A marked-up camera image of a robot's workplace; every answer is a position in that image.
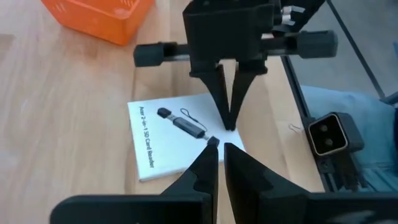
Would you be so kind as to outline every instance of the orange plastic basket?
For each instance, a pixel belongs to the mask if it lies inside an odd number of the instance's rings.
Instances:
[[[42,0],[62,25],[126,45],[154,0]]]

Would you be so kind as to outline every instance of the cable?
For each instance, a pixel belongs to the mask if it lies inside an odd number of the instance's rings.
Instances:
[[[207,132],[207,128],[206,126],[204,126],[201,122],[199,122],[197,119],[193,118],[190,114],[189,114],[189,110],[185,109],[185,108],[181,108],[180,109],[181,113],[184,114],[186,117],[190,118],[192,121],[200,124],[200,126],[202,126],[205,129],[205,132]]]

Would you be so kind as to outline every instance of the usb card reader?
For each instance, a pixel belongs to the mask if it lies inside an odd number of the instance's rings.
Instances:
[[[220,143],[220,140],[217,139],[216,137],[207,136],[206,135],[207,130],[203,130],[202,128],[199,128],[198,126],[194,125],[193,123],[187,121],[184,118],[174,116],[172,114],[172,112],[166,108],[159,108],[157,110],[157,114],[162,118],[171,120],[171,122],[173,122],[174,126],[178,127],[182,131],[185,131],[186,133],[188,133],[189,135],[191,135],[194,138],[207,140],[208,144],[218,145]],[[198,120],[192,118],[189,115],[189,112],[187,112],[187,114],[185,114],[185,115],[188,116],[190,119],[192,119],[194,122],[202,125],[201,123],[199,123]]]

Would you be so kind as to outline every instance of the instruction manual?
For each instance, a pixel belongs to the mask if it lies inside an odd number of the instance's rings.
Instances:
[[[209,93],[128,103],[140,181],[185,171],[206,148],[224,143],[244,150],[238,129],[227,131]]]

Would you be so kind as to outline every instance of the wooden surface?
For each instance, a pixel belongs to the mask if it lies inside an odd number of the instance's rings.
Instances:
[[[61,27],[38,0],[0,1],[0,223],[47,223],[71,195],[157,194],[178,177],[137,181],[127,102],[206,92],[187,63],[134,69],[136,42],[185,41],[186,3],[159,0],[131,45],[117,47]],[[322,191],[303,132],[289,129],[302,124],[281,61],[267,64],[239,117],[245,148]],[[222,166],[219,176],[219,222],[233,223]]]

